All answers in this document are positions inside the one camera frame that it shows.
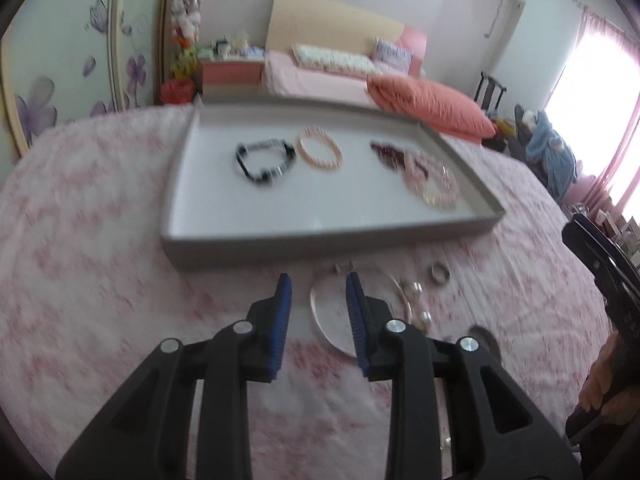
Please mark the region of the right hand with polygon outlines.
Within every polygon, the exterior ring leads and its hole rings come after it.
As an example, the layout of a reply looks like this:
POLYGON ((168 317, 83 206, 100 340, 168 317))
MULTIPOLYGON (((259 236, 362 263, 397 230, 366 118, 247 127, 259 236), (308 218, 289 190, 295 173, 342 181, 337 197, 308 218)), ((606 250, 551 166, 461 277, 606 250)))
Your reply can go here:
POLYGON ((620 335, 618 333, 612 333, 608 336, 582 385, 578 403, 586 412, 599 410, 610 424, 626 425, 639 414, 639 388, 627 388, 617 393, 608 402, 603 401, 612 385, 613 356, 619 344, 620 335))

